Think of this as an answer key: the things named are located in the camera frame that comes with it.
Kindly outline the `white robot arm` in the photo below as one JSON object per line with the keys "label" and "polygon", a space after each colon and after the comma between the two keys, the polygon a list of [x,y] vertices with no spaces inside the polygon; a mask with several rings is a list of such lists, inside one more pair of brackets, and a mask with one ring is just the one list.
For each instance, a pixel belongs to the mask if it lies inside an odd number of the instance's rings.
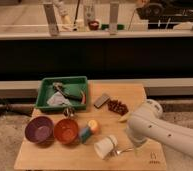
{"label": "white robot arm", "polygon": [[157,101],[145,100],[127,120],[125,132],[130,141],[140,147],[150,138],[193,158],[193,129],[161,120],[162,114]]}

